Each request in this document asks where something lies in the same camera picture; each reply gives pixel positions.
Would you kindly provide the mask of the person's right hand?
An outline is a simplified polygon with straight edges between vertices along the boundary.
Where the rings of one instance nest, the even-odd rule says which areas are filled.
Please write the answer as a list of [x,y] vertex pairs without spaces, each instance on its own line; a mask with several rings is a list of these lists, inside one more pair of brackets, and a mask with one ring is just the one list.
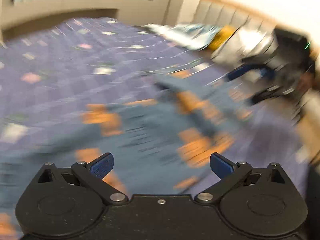
[[319,91],[319,76],[312,73],[304,73],[300,77],[297,90],[301,93],[306,93],[310,89]]

